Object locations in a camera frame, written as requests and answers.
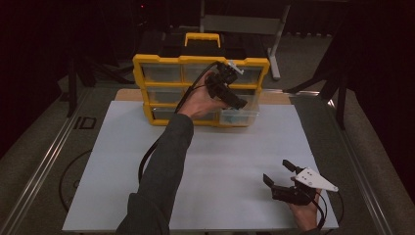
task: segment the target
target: gray sleeve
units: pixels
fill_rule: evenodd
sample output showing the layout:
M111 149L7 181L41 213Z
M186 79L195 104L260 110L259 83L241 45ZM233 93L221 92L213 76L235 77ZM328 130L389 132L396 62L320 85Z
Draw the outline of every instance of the gray sleeve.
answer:
M117 233L169 233L168 224L193 131L192 120L187 116L174 115L170 119L150 157L138 192L129 196L127 216Z
M314 228L314 229L302 232L300 235L320 235L320 230L318 228Z

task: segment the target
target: yellow handle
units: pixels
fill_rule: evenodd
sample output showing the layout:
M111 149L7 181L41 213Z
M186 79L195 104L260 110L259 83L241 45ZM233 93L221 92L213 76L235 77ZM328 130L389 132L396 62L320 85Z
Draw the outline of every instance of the yellow handle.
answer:
M217 33L198 33L198 32L188 32L186 33L186 39L184 41L184 46L187 46L188 40L216 40L217 47L220 48L220 38Z

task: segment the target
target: white table surface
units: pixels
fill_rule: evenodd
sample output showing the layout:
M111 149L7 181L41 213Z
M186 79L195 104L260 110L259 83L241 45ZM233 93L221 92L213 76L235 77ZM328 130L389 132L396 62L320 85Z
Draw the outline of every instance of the white table surface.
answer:
M262 182L266 173L290 187L294 174L284 159L318 172L297 111L292 105L260 105L249 127L196 126L177 192L173 231L278 230L296 227L288 206L274 201ZM63 230L112 232L138 188L138 165L162 134L151 126L141 102L112 101L82 175ZM330 201L325 228L338 223Z

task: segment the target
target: forearm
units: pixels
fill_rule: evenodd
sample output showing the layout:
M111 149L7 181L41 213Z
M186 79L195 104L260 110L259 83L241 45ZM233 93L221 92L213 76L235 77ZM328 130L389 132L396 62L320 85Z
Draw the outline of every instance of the forearm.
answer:
M138 195L151 201L170 221L186 152L193 137L193 123L184 115L174 115L143 173Z
M318 228L314 228L314 229L302 232L300 235L320 235L320 230L318 230Z

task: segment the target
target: black cable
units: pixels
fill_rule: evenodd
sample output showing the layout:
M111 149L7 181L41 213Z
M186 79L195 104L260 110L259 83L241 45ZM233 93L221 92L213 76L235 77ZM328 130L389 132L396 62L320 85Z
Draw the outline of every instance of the black cable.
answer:
M326 222L326 215L327 214L324 214L323 210L320 208L320 206L318 205L318 203L314 201L313 198L311 198L307 193L305 193L304 191L302 191L300 188L297 188L297 189L298 189L299 192L303 193L308 199L310 199L311 200L311 203L314 204L314 206L317 207L317 209L320 211L321 217L320 217L320 221L317 224L317 228L318 228L318 230L321 230L321 228L323 227L324 223ZM323 199L323 202L324 202L324 204L326 206L326 209L327 209L326 201L324 199Z
M65 200L64 200L64 194L63 194L63 192L62 192L62 185L63 185L63 182L64 182L64 177L65 177L65 175L67 174L67 171L70 169L70 167L77 161L77 160L79 160L80 158L82 158L83 156L85 156L85 155L87 155L87 154L89 154L89 153L91 153L92 152L92 149L90 149L90 150L88 150L88 151L85 151L85 152L83 152L82 154L80 154L80 155L78 155L76 158L74 158L68 165L67 165L67 167L64 169L64 172L62 173L62 175L61 175L61 179L59 180L59 198L61 199L61 203L62 203L62 205L64 206L64 209L65 209L65 211L67 211L67 212L69 212L69 207L68 207L68 205L67 205L67 203L65 202Z
M183 95L182 99L180 100L180 102L177 104L177 107L174 111L175 114L177 114L177 112L180 110L180 108L183 106L183 104L186 102L187 98L189 97L190 93L192 93L192 91L194 91L195 89L201 87L198 86L196 87L196 85L198 84L198 82L202 79L202 77L205 75L205 73L207 73L213 66L217 66L219 65L220 62L216 61L211 63L210 65L208 65L202 72L201 74L198 76L198 78L196 78L196 80L193 82L193 84L187 89L186 93ZM159 139L158 138L153 145L150 147L150 149L147 151L147 153L144 155L143 159L141 160L140 166L138 167L138 183L141 182L141 178L143 177L143 171L144 171L144 166L146 165L146 162L148 160L148 158L152 155L152 153L155 151L155 149L157 148L158 144L159 144Z
M345 215L345 203L343 202L343 197L342 194L340 194L340 192L338 191L337 194L339 195L340 201L342 203L342 214L340 215L340 218L338 220L338 224L340 225L340 223L343 221L344 215ZM327 235L331 232L333 232L335 229L330 229L328 230L324 235Z
M326 200L321 196L321 194L319 194L317 192L316 192L316 194L318 194L318 196L323 200L324 207L326 208L326 210L325 210L326 215L324 216L324 221L326 221L326 218L327 218L327 203L326 203Z

